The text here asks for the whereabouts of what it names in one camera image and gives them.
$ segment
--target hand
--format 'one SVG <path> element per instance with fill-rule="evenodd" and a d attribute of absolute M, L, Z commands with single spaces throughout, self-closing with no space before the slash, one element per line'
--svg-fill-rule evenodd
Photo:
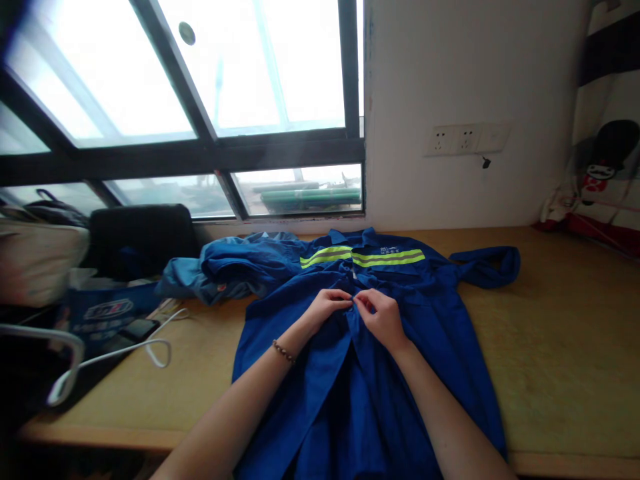
<path fill-rule="evenodd" d="M 301 317 L 301 320 L 309 322 L 313 333 L 317 333 L 320 327 L 336 310 L 349 308 L 353 305 L 351 296 L 340 289 L 322 289 Z"/>
<path fill-rule="evenodd" d="M 402 328 L 398 302 L 378 290 L 362 290 L 354 298 L 365 326 L 390 354 L 410 344 Z"/>

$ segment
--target forearm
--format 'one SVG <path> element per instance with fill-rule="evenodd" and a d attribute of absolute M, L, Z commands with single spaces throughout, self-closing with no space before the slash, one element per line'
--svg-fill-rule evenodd
<path fill-rule="evenodd" d="M 301 318 L 278 338 L 278 344 L 297 357 L 312 336 Z M 226 479 L 290 368 L 282 354 L 268 348 L 198 420 L 153 478 Z"/>
<path fill-rule="evenodd" d="M 392 356 L 420 410 L 445 479 L 516 478 L 413 343 Z"/>

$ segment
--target glass pane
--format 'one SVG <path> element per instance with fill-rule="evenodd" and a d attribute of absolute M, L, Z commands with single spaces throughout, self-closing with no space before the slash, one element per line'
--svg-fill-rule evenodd
<path fill-rule="evenodd" d="M 362 209 L 360 164 L 233 174 L 250 215 Z"/>
<path fill-rule="evenodd" d="M 34 132 L 0 102 L 0 155 L 48 152 Z"/>
<path fill-rule="evenodd" d="M 356 0 L 358 16 L 358 99 L 361 118 L 365 116 L 365 10 L 363 8 L 363 2 L 364 0 Z"/>
<path fill-rule="evenodd" d="M 32 2 L 7 64 L 77 147 L 196 137 L 128 1 Z"/>
<path fill-rule="evenodd" d="M 91 212 L 107 206 L 98 196 L 87 186 L 86 183 L 58 183 L 52 185 L 29 185 L 27 187 L 6 187 L 4 190 L 12 195 L 20 205 L 25 205 L 34 201 L 42 200 L 35 192 L 36 189 L 45 189 L 56 199 L 68 203 L 86 216 Z"/>
<path fill-rule="evenodd" d="M 345 126 L 337 1 L 160 5 L 218 136 Z"/>
<path fill-rule="evenodd" d="M 234 216 L 215 175 L 114 180 L 105 183 L 124 205 L 182 203 L 189 209 L 192 218 Z"/>

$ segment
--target reflective stripe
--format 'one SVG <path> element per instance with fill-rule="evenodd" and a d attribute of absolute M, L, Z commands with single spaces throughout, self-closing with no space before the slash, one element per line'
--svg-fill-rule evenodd
<path fill-rule="evenodd" d="M 360 255 L 353 254 L 353 262 L 361 267 L 374 267 L 377 265 L 406 265 L 426 259 L 422 250 L 407 250 L 385 255 Z"/>
<path fill-rule="evenodd" d="M 318 250 L 308 259 L 300 257 L 300 266 L 302 268 L 307 268 L 320 262 L 351 258 L 351 248 L 352 247 L 339 245 L 337 247 L 328 247 L 322 250 Z"/>
<path fill-rule="evenodd" d="M 352 258 L 356 265 L 361 267 L 374 267 L 376 265 L 406 265 L 424 260 L 425 254 L 422 250 L 407 250 L 398 253 L 386 253 L 384 255 L 360 255 L 352 253 L 352 247 L 338 245 L 318 250 L 308 259 L 300 257 L 300 266 L 307 268 L 316 263 L 331 262 L 340 259 Z"/>

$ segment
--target desk surface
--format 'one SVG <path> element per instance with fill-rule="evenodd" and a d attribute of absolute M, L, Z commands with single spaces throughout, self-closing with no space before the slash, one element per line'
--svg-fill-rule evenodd
<path fill-rule="evenodd" d="M 461 283 L 522 475 L 640 479 L 640 267 L 598 245 L 528 227 L 394 232 L 448 256 L 520 249 L 512 285 Z M 206 307 L 167 326 L 166 369 L 136 351 L 74 408 L 41 415 L 31 441 L 170 450 L 228 388 L 254 298 Z"/>

